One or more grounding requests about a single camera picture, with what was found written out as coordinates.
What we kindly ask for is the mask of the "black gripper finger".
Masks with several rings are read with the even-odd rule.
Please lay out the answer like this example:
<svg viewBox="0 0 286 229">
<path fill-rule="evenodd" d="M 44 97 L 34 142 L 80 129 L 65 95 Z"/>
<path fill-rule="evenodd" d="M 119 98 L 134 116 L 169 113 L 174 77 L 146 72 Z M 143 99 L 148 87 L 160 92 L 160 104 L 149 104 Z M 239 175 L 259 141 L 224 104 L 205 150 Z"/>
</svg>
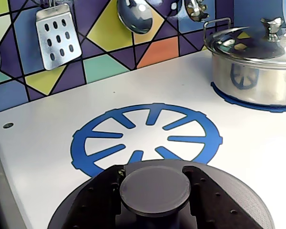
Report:
<svg viewBox="0 0 286 229">
<path fill-rule="evenodd" d="M 68 213 L 70 229 L 114 229 L 122 212 L 120 185 L 126 177 L 124 166 L 101 172 L 81 189 Z"/>
<path fill-rule="evenodd" d="M 254 220 L 214 177 L 193 165 L 182 167 L 190 181 L 189 203 L 179 212 L 180 229 L 253 229 Z"/>
</svg>

